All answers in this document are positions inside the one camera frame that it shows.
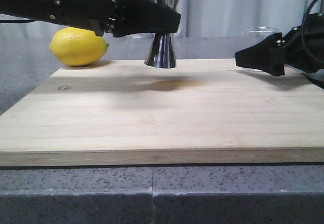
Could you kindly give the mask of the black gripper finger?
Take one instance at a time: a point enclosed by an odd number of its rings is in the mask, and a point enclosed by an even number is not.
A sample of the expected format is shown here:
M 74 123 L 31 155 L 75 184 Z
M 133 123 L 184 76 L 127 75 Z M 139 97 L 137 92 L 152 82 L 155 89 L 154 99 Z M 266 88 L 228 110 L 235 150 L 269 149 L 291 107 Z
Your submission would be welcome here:
M 166 5 L 149 0 L 118 0 L 111 32 L 114 37 L 139 33 L 175 33 L 180 19 L 181 15 Z

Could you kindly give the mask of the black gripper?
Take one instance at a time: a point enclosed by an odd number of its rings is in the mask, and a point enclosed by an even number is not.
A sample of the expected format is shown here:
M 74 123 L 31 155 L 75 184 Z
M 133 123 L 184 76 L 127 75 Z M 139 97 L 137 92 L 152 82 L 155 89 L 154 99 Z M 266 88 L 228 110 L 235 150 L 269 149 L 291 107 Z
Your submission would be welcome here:
M 281 32 L 273 33 L 234 54 L 236 66 L 272 76 L 285 75 L 285 57 L 287 65 L 303 72 L 323 70 L 323 14 L 309 14 L 304 26 L 293 27 L 284 37 Z
M 23 22 L 43 21 L 93 31 L 103 36 L 115 18 L 115 0 L 1 0 L 1 14 Z

